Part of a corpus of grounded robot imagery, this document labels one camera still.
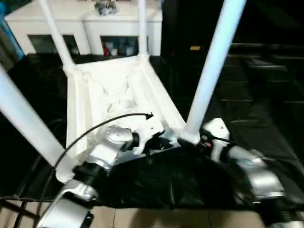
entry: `black tablecloth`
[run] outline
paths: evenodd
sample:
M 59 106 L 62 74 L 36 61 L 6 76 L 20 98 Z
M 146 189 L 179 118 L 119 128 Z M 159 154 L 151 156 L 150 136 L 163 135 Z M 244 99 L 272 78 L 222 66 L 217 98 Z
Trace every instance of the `black tablecloth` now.
M 75 56 L 76 63 L 103 60 Z M 183 118 L 187 118 L 202 63 L 151 57 L 150 62 Z M 300 59 L 229 57 L 215 89 L 205 122 L 223 118 L 231 138 L 273 157 L 286 199 L 281 208 L 304 206 L 304 62 Z M 65 145 L 67 78 L 53 55 L 29 55 L 10 77 L 58 140 Z M 39 199 L 50 166 L 3 117 L 0 196 Z M 54 178 L 46 195 L 61 184 Z M 113 168 L 100 205 L 115 208 L 252 209 L 236 200 L 227 174 L 192 148 L 177 149 Z

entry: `object on cabinet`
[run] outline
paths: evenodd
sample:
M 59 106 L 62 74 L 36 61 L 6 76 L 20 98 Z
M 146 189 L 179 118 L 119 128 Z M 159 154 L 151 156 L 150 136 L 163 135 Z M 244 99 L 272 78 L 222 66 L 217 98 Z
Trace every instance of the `object on cabinet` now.
M 114 0 L 99 0 L 94 6 L 99 15 L 102 16 L 116 13 L 116 3 Z

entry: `red item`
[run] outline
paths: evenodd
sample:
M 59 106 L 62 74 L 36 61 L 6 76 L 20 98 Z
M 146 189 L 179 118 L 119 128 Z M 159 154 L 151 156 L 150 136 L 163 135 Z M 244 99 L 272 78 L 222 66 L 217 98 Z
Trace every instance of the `red item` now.
M 104 56 L 111 55 L 110 50 L 108 49 L 108 47 L 105 44 L 103 44 L 103 50 L 104 50 Z

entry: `glass cabinet door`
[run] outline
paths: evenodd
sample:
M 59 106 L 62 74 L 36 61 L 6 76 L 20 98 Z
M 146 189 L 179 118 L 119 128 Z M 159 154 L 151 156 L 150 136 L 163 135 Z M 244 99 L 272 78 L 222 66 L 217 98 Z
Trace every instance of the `glass cabinet door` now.
M 28 35 L 36 53 L 57 53 L 51 35 Z M 72 55 L 79 54 L 78 46 L 73 35 L 63 35 L 67 48 Z

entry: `black cable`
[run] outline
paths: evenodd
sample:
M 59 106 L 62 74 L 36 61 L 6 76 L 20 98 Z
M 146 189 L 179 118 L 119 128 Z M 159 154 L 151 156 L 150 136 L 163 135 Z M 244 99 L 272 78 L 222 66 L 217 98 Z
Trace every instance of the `black cable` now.
M 213 136 L 212 139 L 216 139 L 216 140 L 220 140 L 220 141 L 223 141 L 223 142 L 228 142 L 228 143 L 231 143 L 231 144 L 236 144 L 235 142 L 233 142 L 232 140 L 229 140 L 229 139 L 224 139 L 224 138 L 218 138 L 216 136 Z
M 44 199 L 44 196 L 46 194 L 46 191 L 48 189 L 48 186 L 49 186 L 49 183 L 52 179 L 52 177 L 54 176 L 54 173 L 56 171 L 56 168 L 57 166 L 59 165 L 59 163 L 61 162 L 61 160 L 64 158 L 64 156 L 66 155 L 66 153 L 80 140 L 82 139 L 83 137 L 85 137 L 87 134 L 89 134 L 91 131 L 95 130 L 96 128 L 98 127 L 101 127 L 109 122 L 112 122 L 112 121 L 115 121 L 115 120 L 118 120 L 118 119 L 121 119 L 121 118 L 125 118 L 125 117 L 128 117 L 128 116 L 145 116 L 146 119 L 149 119 L 153 116 L 153 114 L 147 114 L 147 113 L 131 113 L 131 114 L 125 114 L 125 115 L 120 115 L 120 116 L 117 116 L 117 117 L 114 117 L 112 119 L 109 119 L 107 121 L 104 121 L 102 123 L 99 123 L 98 125 L 96 125 L 95 127 L 92 127 L 90 128 L 89 130 L 87 130 L 86 132 L 84 132 L 81 136 L 79 136 L 77 139 L 75 139 L 66 149 L 65 151 L 60 155 L 60 157 L 58 158 L 57 162 L 55 163 L 54 167 L 52 168 L 51 170 L 51 173 L 44 185 L 44 188 L 43 188 L 43 191 L 41 193 L 41 196 L 40 196 L 40 200 L 39 200 L 39 204 L 38 204 L 38 207 L 37 207 L 37 215 L 40 216 L 40 211 L 41 211 L 41 206 L 42 206 L 42 202 L 43 202 L 43 199 Z

